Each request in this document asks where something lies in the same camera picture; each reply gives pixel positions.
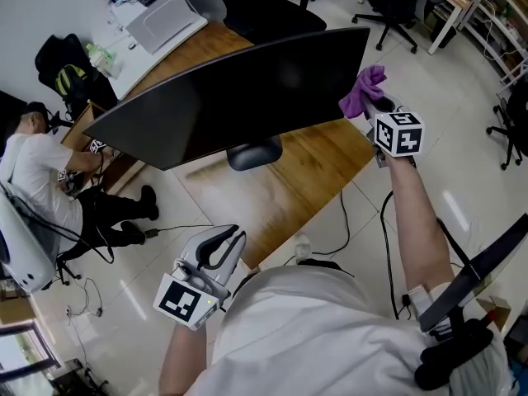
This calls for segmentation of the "black chest-mounted screen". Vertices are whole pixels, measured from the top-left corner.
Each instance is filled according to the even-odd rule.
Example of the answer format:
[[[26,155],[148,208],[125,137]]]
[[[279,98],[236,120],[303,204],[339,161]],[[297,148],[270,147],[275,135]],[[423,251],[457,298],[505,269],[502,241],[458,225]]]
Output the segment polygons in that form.
[[[441,219],[437,220],[449,244],[463,263],[454,280],[432,305],[419,316],[420,329],[431,331],[461,309],[476,295],[476,291],[489,285],[528,239],[528,214],[523,214],[497,240],[473,258],[468,256],[454,240]]]

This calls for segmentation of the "black monitor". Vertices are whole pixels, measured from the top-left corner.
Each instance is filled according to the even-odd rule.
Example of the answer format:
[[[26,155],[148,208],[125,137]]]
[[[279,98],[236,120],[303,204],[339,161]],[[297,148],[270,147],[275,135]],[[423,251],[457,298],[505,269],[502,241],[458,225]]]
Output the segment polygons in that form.
[[[164,171],[341,119],[369,34],[333,29],[226,54],[122,102],[86,134]]]

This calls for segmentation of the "small wooden cabinet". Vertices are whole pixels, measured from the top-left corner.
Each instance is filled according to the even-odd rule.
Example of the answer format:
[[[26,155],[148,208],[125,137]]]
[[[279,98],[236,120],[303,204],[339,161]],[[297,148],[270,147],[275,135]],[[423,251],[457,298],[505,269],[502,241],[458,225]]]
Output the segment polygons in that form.
[[[95,102],[88,102],[86,109],[73,123],[61,144],[75,151],[89,151],[88,146],[93,139],[84,134],[84,130],[104,112],[105,110]],[[143,167],[143,162],[113,149],[112,157],[96,171],[62,171],[58,180],[63,190],[72,197],[91,186],[101,186],[106,193],[117,194]]]

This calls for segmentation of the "white shelf unit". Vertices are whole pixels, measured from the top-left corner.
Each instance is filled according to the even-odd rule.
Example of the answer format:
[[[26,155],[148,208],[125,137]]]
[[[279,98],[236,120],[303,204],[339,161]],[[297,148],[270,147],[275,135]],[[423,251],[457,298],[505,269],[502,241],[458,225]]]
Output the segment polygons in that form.
[[[528,0],[471,0],[460,31],[500,69],[504,89],[528,74]]]

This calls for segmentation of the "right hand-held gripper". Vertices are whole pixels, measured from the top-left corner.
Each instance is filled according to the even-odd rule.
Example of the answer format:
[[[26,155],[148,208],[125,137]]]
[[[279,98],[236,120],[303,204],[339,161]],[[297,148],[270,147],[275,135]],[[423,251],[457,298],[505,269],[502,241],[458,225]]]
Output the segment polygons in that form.
[[[370,123],[367,139],[375,151],[378,167],[387,167],[387,157],[413,158],[422,152],[424,123],[420,115],[410,111],[398,98],[384,94],[377,101],[363,96],[364,116]]]

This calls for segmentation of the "cardboard box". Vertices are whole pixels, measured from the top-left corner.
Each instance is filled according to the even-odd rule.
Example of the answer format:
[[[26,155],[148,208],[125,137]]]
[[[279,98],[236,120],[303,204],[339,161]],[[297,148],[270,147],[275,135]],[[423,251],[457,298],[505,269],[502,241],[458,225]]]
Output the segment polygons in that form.
[[[493,322],[501,332],[507,323],[508,317],[512,311],[509,303],[498,296],[490,295],[484,299],[477,298],[478,304],[486,311],[492,313]]]

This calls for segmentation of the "white hard-shell backpack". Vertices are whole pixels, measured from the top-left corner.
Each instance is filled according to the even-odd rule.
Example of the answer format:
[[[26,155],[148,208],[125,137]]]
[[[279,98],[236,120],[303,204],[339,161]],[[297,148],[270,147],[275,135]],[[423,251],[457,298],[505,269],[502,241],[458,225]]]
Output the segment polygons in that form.
[[[0,191],[0,264],[27,294],[54,279],[59,241],[25,201]]]

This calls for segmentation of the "yellow and black backpack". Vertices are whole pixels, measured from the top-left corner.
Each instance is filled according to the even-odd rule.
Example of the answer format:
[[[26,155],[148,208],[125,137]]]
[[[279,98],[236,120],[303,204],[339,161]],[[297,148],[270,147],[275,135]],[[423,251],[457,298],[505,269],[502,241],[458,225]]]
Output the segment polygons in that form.
[[[64,99],[87,99],[88,76],[81,68],[67,64],[61,68],[55,79],[54,87]]]

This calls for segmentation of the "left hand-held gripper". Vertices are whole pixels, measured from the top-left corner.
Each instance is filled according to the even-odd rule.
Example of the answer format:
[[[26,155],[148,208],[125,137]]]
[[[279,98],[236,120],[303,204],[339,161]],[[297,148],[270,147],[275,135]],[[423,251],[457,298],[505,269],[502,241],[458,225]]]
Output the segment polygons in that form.
[[[198,330],[229,295],[226,285],[246,244],[235,224],[214,226],[191,238],[163,275],[153,308],[168,318]]]

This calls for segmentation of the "purple cloth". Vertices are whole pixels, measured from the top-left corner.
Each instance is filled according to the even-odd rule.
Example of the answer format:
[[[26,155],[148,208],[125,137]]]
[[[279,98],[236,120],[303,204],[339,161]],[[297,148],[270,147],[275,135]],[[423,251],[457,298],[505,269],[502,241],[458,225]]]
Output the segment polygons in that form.
[[[374,64],[362,69],[349,93],[339,102],[339,108],[347,119],[360,116],[365,110],[365,101],[378,101],[384,96],[379,85],[387,79],[384,66]]]

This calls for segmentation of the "large black wall screen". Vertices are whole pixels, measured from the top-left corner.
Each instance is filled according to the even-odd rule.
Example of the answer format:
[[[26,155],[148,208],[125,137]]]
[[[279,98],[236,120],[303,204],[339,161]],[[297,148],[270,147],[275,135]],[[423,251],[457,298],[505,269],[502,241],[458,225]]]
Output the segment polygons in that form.
[[[26,102],[0,90],[0,157],[8,138],[15,132]]]

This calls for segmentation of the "person's right forearm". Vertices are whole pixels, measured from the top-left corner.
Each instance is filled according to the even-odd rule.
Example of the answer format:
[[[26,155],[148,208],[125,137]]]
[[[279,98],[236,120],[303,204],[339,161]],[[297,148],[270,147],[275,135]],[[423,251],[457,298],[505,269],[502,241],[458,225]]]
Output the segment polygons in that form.
[[[417,169],[407,158],[388,156],[387,164],[407,288],[437,299],[455,278],[446,237]]]

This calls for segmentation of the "black chest mount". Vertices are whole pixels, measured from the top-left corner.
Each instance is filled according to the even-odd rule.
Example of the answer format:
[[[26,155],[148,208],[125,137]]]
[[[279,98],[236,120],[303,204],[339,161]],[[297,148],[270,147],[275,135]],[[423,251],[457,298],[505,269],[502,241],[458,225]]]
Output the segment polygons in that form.
[[[490,345],[493,332],[488,326],[491,322],[492,319],[487,315],[481,319],[456,320],[451,337],[426,348],[420,355],[421,364],[414,373],[418,387],[432,391],[448,384],[454,369]]]

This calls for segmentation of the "person's white shirt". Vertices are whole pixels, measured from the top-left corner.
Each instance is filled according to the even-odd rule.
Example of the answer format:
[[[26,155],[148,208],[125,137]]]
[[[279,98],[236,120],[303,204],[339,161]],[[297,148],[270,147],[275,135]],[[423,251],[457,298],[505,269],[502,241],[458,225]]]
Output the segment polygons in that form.
[[[343,271],[276,267],[238,291],[186,396],[498,396],[512,381],[494,338],[425,391],[414,374],[432,343],[415,322],[376,313]]]

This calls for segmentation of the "person's left forearm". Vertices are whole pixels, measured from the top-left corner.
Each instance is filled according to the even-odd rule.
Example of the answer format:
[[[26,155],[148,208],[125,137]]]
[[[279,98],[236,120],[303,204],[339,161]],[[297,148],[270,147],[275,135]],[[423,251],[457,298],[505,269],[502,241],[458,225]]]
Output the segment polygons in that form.
[[[218,396],[220,387],[207,377],[207,331],[177,325],[158,381],[158,396]]]

